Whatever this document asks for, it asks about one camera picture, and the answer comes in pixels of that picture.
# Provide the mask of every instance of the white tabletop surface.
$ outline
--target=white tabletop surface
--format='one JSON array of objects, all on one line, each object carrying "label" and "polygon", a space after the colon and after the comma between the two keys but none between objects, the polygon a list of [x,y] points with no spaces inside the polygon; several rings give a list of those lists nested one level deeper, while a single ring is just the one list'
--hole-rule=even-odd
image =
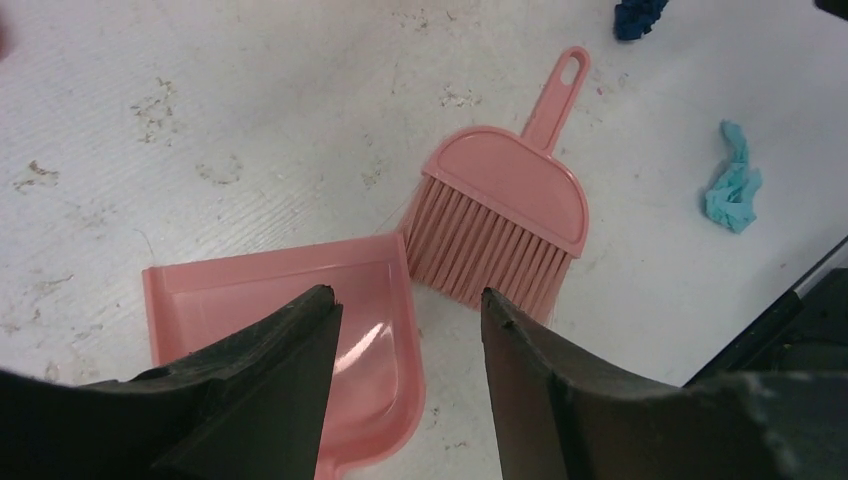
[{"label": "white tabletop surface", "polygon": [[[810,1],[673,0],[622,45],[615,3],[3,2],[0,365],[67,384],[149,368],[143,268],[391,229],[441,139],[519,132],[583,45],[555,152],[591,225],[553,328],[684,383],[848,233],[848,24]],[[700,211],[725,118],[764,177],[742,235]],[[415,302],[424,418],[349,477],[500,478],[478,316]]]}]

